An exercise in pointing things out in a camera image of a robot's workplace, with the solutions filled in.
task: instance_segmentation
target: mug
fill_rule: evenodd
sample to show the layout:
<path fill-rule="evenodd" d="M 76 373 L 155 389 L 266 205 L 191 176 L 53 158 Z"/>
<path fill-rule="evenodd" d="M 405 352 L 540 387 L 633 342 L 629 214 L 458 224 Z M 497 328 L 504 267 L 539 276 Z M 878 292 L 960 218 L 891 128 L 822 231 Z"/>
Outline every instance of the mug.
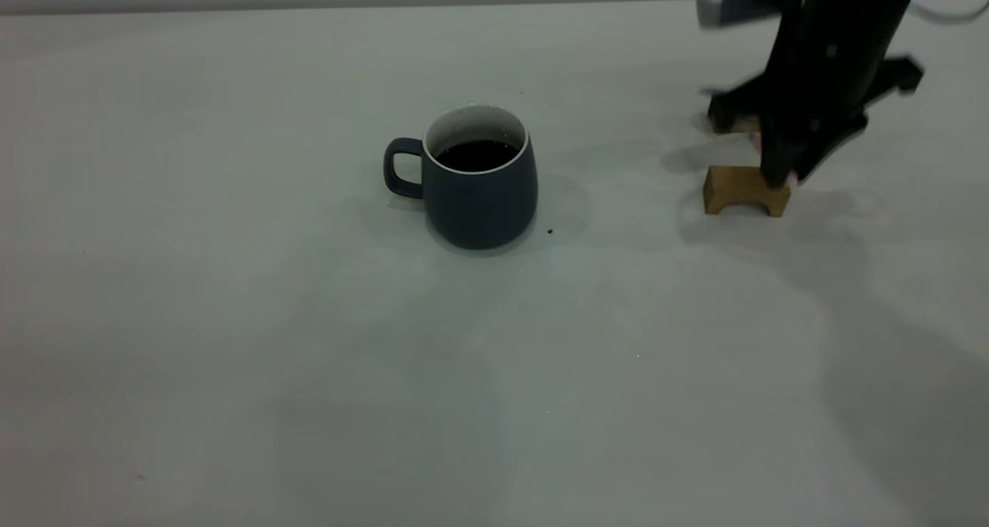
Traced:
<path fill-rule="evenodd" d="M 423 159 L 423 183 L 399 178 L 399 153 Z M 436 231 L 464 249 L 514 240 L 532 221 L 539 197 L 528 130 L 512 112 L 480 104 L 446 112 L 422 141 L 393 140 L 385 151 L 385 185 L 423 199 Z"/>

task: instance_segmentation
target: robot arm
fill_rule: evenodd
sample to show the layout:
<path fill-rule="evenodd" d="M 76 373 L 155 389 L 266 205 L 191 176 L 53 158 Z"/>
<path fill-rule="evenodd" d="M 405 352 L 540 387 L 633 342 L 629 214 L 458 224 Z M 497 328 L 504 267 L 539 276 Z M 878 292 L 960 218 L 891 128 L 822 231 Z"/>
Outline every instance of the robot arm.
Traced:
<path fill-rule="evenodd" d="M 780 14 L 766 70 L 711 98 L 715 131 L 757 117 L 760 171 L 770 186 L 803 181 L 868 125 L 865 108 L 890 91 L 912 93 L 924 72 L 908 56 L 886 59 L 911 0 L 697 0 L 700 22 L 722 27 Z"/>

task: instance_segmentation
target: wooden arch block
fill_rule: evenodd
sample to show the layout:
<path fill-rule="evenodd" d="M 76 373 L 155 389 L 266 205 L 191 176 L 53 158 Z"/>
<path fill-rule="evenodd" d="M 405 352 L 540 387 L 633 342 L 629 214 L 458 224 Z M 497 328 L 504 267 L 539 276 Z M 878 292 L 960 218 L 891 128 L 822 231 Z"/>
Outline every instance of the wooden arch block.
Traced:
<path fill-rule="evenodd" d="M 774 218 L 787 209 L 790 189 L 770 189 L 759 168 L 711 165 L 704 182 L 704 213 L 718 214 L 732 204 L 760 204 Z"/>

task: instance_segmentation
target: mug rim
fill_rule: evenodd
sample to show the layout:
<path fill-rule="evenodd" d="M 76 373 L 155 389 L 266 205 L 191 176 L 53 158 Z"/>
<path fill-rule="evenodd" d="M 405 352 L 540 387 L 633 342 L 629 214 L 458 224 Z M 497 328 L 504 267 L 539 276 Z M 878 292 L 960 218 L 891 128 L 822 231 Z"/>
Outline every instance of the mug rim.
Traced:
<path fill-rule="evenodd" d="M 471 108 L 494 108 L 497 109 L 497 111 L 504 111 L 505 113 L 508 113 L 508 115 L 510 115 L 511 117 L 515 118 L 515 121 L 517 121 L 518 124 L 522 126 L 522 133 L 524 135 L 524 139 L 522 141 L 522 148 L 518 150 L 518 153 L 516 153 L 515 156 L 511 158 L 511 160 L 506 161 L 504 164 L 499 165 L 497 168 L 491 168 L 491 170 L 484 170 L 483 172 L 462 172 L 460 170 L 454 170 L 454 168 L 449 168 L 447 167 L 447 165 L 442 165 L 441 163 L 439 163 L 438 160 L 436 160 L 436 157 L 433 156 L 432 151 L 430 150 L 430 130 L 433 128 L 434 125 L 436 125 L 436 123 L 439 122 L 439 120 L 445 118 L 447 115 L 455 111 L 465 111 L 465 109 L 471 109 Z M 525 151 L 528 150 L 528 148 L 529 148 L 529 128 L 526 127 L 522 119 L 519 119 L 518 116 L 515 115 L 515 113 L 513 113 L 511 110 L 509 110 L 508 108 L 499 107 L 498 105 L 495 104 L 476 104 L 476 102 L 471 102 L 470 104 L 463 105 L 463 107 L 450 108 L 444 111 L 443 113 L 441 113 L 441 115 L 439 115 L 438 118 L 432 120 L 430 125 L 428 125 L 427 129 L 423 132 L 424 153 L 427 153 L 427 157 L 430 158 L 432 163 L 437 165 L 437 167 L 442 168 L 442 170 L 451 172 L 451 174 L 459 174 L 459 175 L 494 174 L 494 172 L 505 170 L 505 168 L 509 167 L 509 165 L 515 164 L 515 161 L 521 158 L 522 155 L 525 154 Z"/>

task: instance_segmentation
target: mug handle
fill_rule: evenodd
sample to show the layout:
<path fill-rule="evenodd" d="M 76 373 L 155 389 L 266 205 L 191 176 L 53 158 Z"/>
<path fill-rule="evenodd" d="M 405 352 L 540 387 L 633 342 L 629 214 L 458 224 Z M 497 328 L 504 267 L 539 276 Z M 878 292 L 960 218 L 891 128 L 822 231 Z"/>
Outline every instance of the mug handle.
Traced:
<path fill-rule="evenodd" d="M 411 154 L 422 158 L 424 156 L 423 141 L 418 139 L 396 139 L 388 144 L 385 150 L 385 185 L 395 195 L 407 196 L 410 199 L 423 198 L 421 183 L 407 182 L 395 173 L 395 155 Z"/>

